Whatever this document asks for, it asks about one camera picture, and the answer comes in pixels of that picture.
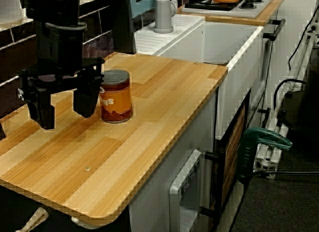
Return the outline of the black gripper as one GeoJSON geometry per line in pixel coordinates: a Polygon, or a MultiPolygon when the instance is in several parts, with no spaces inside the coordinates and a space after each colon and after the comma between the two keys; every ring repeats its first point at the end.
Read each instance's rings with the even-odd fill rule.
{"type": "Polygon", "coordinates": [[[55,108],[51,94],[76,89],[73,109],[88,118],[96,109],[102,82],[100,57],[84,58],[83,34],[87,25],[36,24],[36,64],[22,69],[18,97],[27,101],[31,119],[43,129],[54,129],[55,108]]]}

